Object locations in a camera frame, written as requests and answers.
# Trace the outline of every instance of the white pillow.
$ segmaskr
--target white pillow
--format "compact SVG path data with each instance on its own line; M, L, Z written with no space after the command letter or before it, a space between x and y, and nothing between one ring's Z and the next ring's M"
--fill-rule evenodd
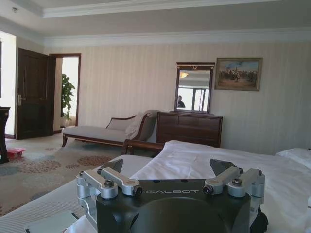
M311 150L303 148L293 148L276 153L276 156L292 159L307 168L311 169Z
M143 113L138 113L134 121L125 129L125 134L126 136L131 136L133 135L136 131L139 130L140 122L143 117Z

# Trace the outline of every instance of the pink object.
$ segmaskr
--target pink object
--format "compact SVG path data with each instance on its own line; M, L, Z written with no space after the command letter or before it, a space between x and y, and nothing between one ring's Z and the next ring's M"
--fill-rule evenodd
M25 151L25 148L8 148L8 157L9 158L18 158L23 155L23 151Z

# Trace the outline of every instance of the chaise lounge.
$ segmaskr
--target chaise lounge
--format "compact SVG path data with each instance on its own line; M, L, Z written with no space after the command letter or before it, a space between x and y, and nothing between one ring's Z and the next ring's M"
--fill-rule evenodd
M111 118L106 128L76 126L63 129L63 145L69 137L81 141L122 146L125 139L146 141L153 133L158 110L148 110L129 118Z

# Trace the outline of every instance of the potted plant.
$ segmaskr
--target potted plant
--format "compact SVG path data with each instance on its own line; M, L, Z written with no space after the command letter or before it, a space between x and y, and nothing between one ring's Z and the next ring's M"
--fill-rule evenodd
M73 96L72 90L75 87L69 81L69 77L66 74L62 74L62 106L61 106L61 127L65 126L66 120L70 120L69 112L71 109L71 96Z

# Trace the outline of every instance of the wooden mirror frame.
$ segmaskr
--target wooden mirror frame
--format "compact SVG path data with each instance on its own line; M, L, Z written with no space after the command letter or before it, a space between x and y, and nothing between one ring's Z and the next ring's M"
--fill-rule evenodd
M214 67L215 67L215 63L214 62L177 62L177 78L176 78L176 91L175 91L175 102L174 102L174 111L175 112L188 112L188 113L204 113L204 114L209 114L210 98L211 98L212 84L213 84L213 71L214 71ZM206 70L206 71L210 71L207 111L177 109L178 88L179 88L179 73L180 73L180 70Z

